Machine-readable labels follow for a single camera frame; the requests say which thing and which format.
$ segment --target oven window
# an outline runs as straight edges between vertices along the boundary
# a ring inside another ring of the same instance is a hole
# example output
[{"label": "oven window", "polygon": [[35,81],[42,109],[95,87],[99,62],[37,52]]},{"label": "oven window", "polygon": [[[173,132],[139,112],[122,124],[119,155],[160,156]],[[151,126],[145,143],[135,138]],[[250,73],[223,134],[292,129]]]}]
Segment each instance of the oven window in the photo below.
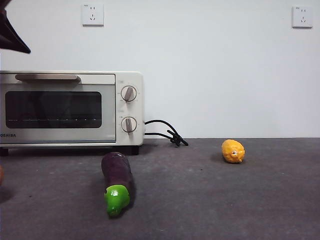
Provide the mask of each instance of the oven window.
[{"label": "oven window", "polygon": [[8,91],[5,121],[10,129],[77,129],[102,125],[97,91]]}]

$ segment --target orange object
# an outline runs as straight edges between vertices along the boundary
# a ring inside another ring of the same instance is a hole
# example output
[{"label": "orange object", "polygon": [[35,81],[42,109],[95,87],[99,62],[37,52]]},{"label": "orange object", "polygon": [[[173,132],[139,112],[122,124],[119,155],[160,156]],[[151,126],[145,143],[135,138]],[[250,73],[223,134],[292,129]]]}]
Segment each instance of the orange object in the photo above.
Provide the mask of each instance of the orange object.
[{"label": "orange object", "polygon": [[228,139],[222,143],[221,148],[223,157],[227,162],[232,164],[242,163],[246,151],[240,142]]},{"label": "orange object", "polygon": [[3,179],[4,179],[4,169],[0,165],[0,186],[2,184]]}]

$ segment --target electrical outlet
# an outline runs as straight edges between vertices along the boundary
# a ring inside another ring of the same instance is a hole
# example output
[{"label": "electrical outlet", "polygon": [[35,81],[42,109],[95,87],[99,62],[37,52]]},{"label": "electrical outlet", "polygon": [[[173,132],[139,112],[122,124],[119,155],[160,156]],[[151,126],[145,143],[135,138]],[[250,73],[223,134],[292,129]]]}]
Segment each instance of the electrical outlet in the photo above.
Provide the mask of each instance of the electrical outlet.
[{"label": "electrical outlet", "polygon": [[83,4],[81,6],[81,19],[83,26],[103,26],[104,25],[104,5],[103,4]]},{"label": "electrical outlet", "polygon": [[307,6],[292,7],[292,27],[293,28],[312,28],[313,27],[312,8]]}]

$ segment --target toshiba logo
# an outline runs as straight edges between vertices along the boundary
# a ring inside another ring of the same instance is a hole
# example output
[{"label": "toshiba logo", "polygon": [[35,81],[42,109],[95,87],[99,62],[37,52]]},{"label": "toshiba logo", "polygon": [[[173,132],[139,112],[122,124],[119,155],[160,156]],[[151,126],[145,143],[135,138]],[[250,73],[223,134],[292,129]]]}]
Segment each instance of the toshiba logo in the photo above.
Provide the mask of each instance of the toshiba logo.
[{"label": "toshiba logo", "polygon": [[0,133],[1,138],[14,138],[15,136],[15,133]]}]

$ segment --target oven door handle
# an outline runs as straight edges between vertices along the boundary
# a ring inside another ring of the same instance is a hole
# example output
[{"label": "oven door handle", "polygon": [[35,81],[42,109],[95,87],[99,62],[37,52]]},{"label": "oven door handle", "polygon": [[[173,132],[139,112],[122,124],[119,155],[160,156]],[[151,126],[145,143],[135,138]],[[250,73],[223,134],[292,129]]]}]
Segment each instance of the oven door handle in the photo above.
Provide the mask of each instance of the oven door handle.
[{"label": "oven door handle", "polygon": [[15,79],[28,82],[28,81],[50,81],[50,82],[61,82],[74,83],[80,82],[81,78],[77,75],[72,74],[16,74]]}]

